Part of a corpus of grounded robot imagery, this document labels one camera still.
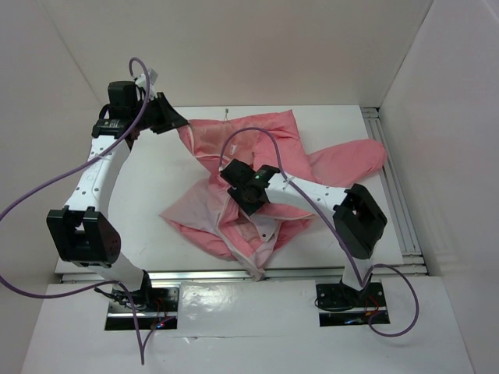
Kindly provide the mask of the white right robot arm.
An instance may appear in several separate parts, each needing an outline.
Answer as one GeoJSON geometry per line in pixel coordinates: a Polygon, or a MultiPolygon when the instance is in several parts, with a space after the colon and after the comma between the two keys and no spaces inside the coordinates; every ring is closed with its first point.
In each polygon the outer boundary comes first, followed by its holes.
{"type": "Polygon", "coordinates": [[[343,302],[358,305],[366,298],[373,252],[388,220],[365,186],[330,187],[269,165],[254,171],[238,160],[221,167],[220,176],[230,185],[229,195],[249,215],[280,204],[320,217],[347,256],[340,287],[343,302]]]}

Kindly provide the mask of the pink zip-up jacket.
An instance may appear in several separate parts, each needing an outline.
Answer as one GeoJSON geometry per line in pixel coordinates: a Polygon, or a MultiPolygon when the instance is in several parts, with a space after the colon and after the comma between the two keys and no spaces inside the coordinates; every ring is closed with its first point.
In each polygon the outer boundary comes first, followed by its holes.
{"type": "Polygon", "coordinates": [[[378,172],[387,160],[384,146],[361,139],[307,154],[292,111],[228,121],[194,119],[178,130],[192,156],[209,171],[161,218],[206,253],[238,262],[256,281],[273,252],[305,231],[314,210],[297,193],[305,181],[324,186],[315,203],[334,206],[334,190],[343,190],[378,172]],[[230,196],[220,171],[233,161],[253,170],[278,168],[266,197],[276,195],[253,214],[230,196]]]}

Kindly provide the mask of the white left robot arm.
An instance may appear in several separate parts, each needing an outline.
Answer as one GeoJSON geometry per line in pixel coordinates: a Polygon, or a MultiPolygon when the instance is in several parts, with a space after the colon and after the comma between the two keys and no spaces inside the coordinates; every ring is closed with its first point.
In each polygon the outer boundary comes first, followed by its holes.
{"type": "Polygon", "coordinates": [[[162,134],[188,122],[146,75],[110,83],[108,99],[92,128],[89,157],[73,194],[62,209],[49,211],[46,222],[62,261],[123,284],[125,290],[116,294],[143,311],[154,301],[150,277],[122,254],[120,234],[108,219],[109,203],[140,133],[162,134]]]}

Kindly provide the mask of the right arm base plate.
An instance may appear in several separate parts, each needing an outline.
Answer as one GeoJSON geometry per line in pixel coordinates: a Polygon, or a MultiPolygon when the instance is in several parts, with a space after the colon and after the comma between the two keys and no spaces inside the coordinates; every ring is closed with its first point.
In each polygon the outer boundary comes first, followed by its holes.
{"type": "Polygon", "coordinates": [[[389,324],[390,317],[381,282],[372,282],[363,291],[342,283],[316,284],[314,305],[320,327],[389,324]]]}

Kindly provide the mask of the aluminium front rail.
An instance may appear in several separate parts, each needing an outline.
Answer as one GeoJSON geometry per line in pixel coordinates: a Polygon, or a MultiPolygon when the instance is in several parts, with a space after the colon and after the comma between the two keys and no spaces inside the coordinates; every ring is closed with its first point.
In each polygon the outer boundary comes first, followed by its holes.
{"type": "MultiPolygon", "coordinates": [[[[404,275],[426,276],[429,274],[424,264],[410,263],[397,266],[396,269],[404,275]]],[[[340,268],[321,269],[291,269],[291,270],[268,270],[264,279],[291,280],[306,278],[339,278],[343,273],[340,268]]],[[[224,271],[192,271],[192,272],[152,272],[150,279],[155,282],[181,282],[181,281],[251,281],[250,274],[243,270],[224,271]]],[[[102,278],[90,273],[68,273],[62,275],[62,283],[90,283],[99,282],[102,278]]]]}

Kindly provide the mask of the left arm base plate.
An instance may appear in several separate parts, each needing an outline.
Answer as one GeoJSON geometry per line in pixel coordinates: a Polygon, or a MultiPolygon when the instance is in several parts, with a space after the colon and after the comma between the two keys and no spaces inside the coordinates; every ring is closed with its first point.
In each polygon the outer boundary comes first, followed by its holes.
{"type": "MultiPolygon", "coordinates": [[[[178,326],[179,287],[153,288],[151,300],[136,304],[140,330],[176,330],[178,326]]],[[[108,311],[104,329],[107,331],[134,330],[133,312],[123,291],[106,291],[108,311]]]]}

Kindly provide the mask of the aluminium right side rails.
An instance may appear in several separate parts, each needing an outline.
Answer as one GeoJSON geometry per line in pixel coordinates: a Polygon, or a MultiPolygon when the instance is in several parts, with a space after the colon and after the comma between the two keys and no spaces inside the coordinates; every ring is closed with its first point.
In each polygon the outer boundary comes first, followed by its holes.
{"type": "Polygon", "coordinates": [[[383,144],[387,151],[387,161],[381,173],[381,183],[387,197],[391,222],[395,227],[403,258],[402,272],[411,276],[426,276],[429,274],[426,261],[421,252],[416,231],[409,213],[409,208],[402,191],[402,186],[395,170],[395,164],[389,150],[387,138],[382,128],[377,108],[360,108],[366,131],[371,139],[383,144]]]}

